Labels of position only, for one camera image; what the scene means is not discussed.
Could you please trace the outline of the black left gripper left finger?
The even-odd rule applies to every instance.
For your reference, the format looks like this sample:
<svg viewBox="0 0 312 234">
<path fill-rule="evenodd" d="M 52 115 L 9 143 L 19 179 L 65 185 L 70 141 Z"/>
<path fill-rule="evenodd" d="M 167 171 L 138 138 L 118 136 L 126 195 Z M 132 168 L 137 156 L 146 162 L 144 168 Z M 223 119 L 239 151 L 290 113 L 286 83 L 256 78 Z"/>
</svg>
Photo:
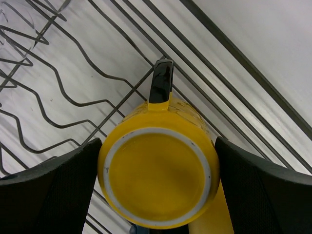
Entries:
<svg viewBox="0 0 312 234">
<path fill-rule="evenodd" d="M 0 180 L 2 234 L 80 234 L 97 177 L 99 138 Z"/>
</svg>

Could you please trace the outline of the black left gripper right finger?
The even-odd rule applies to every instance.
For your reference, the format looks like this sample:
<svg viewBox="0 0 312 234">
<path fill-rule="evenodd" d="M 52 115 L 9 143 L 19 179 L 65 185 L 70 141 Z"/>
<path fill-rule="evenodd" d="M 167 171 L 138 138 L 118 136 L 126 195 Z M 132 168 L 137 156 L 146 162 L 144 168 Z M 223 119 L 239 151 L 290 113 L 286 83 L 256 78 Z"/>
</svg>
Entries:
<svg viewBox="0 0 312 234">
<path fill-rule="evenodd" d="M 310 234 L 312 177 L 218 137 L 220 178 L 236 234 Z"/>
</svg>

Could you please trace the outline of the yellow mug black handle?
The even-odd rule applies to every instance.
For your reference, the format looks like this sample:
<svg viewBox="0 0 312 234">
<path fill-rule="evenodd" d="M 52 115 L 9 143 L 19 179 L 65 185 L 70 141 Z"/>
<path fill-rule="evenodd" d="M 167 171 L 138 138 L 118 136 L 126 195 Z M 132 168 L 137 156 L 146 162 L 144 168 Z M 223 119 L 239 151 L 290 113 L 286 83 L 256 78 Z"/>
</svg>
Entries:
<svg viewBox="0 0 312 234">
<path fill-rule="evenodd" d="M 150 95 L 107 136 L 98 181 L 111 207 L 142 227 L 169 229 L 202 215 L 219 187 L 208 127 L 173 96 L 174 63 L 155 63 Z"/>
</svg>

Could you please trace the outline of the pale yellow mug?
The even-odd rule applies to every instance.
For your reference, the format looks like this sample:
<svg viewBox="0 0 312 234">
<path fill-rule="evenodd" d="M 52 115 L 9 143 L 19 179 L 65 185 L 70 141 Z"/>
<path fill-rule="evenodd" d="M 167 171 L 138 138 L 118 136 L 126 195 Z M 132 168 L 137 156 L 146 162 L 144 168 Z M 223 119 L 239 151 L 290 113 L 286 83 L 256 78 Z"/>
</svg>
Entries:
<svg viewBox="0 0 312 234">
<path fill-rule="evenodd" d="M 222 183 L 209 208 L 189 224 L 190 234 L 234 234 Z"/>
</svg>

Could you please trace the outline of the blue mug dark handle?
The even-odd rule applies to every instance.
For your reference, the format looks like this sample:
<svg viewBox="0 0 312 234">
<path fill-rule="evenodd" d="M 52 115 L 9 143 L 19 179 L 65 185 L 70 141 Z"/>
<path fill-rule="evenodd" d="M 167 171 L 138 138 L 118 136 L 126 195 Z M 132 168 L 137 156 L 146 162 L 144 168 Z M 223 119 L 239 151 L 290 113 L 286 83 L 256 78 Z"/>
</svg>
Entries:
<svg viewBox="0 0 312 234">
<path fill-rule="evenodd" d="M 130 227 L 129 234 L 149 234 L 149 229 L 133 224 Z"/>
</svg>

